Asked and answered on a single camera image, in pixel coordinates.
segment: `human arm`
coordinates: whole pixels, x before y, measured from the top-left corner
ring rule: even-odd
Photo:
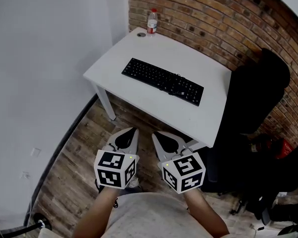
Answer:
[[[184,198],[189,207],[190,214],[210,235],[214,238],[220,238],[229,234],[224,221],[207,203],[197,188],[185,192]]]
[[[106,230],[110,213],[120,190],[104,187],[89,211],[75,227],[73,238],[99,238]]]

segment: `bottle label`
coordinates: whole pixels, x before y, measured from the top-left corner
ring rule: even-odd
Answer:
[[[157,30],[157,21],[156,20],[149,20],[147,25],[147,32],[149,34],[154,34]]]

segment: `black keyboard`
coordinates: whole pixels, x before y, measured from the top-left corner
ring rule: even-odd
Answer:
[[[156,87],[193,105],[199,106],[200,104],[204,87],[181,77],[179,74],[171,73],[135,58],[129,61],[122,74]]]

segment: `person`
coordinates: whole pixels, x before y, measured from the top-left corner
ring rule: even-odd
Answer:
[[[78,222],[73,238],[231,237],[197,188],[183,193],[189,211],[169,195],[119,194],[120,189],[105,187]]]

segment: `red basket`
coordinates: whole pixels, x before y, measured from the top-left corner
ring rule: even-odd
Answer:
[[[278,151],[277,155],[275,156],[276,159],[282,159],[286,157],[288,154],[290,154],[293,151],[293,147],[288,143],[284,138],[280,139],[280,151]]]

